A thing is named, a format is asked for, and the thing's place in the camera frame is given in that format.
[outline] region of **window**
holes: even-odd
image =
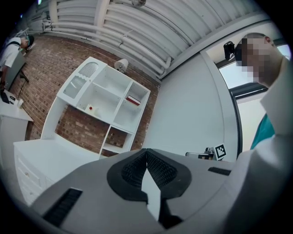
[[[291,58],[291,51],[288,45],[277,47],[278,50],[288,59]],[[252,74],[246,72],[244,68],[236,66],[236,62],[219,69],[228,89],[253,82]]]

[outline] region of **brick wall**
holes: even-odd
[[[26,65],[22,69],[30,82],[24,84],[24,79],[17,77],[11,87],[11,92],[17,96],[24,84],[19,97],[24,100],[23,108],[34,121],[27,127],[26,140],[40,138],[46,116],[59,88],[89,56],[111,67],[120,59],[79,41],[47,35],[35,37],[35,46],[25,56]],[[126,75],[151,91],[131,148],[140,149],[155,106],[159,84],[131,65]],[[56,133],[86,149],[99,152],[108,127],[108,124],[68,106],[59,120]],[[113,130],[107,143],[120,146],[124,140],[124,132]]]

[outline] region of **black slot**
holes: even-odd
[[[217,167],[210,167],[208,169],[208,171],[211,171],[211,172],[214,172],[214,173],[217,173],[217,174],[221,174],[221,175],[224,175],[224,176],[228,176],[231,173],[231,170],[217,168]]]
[[[43,218],[52,225],[59,227],[81,194],[82,191],[80,190],[74,188],[68,189]]]

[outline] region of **black strap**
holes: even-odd
[[[9,46],[9,45],[17,45],[19,48],[18,50],[20,50],[20,43],[16,42],[16,41],[13,41],[13,42],[10,42],[6,45],[6,48]]]

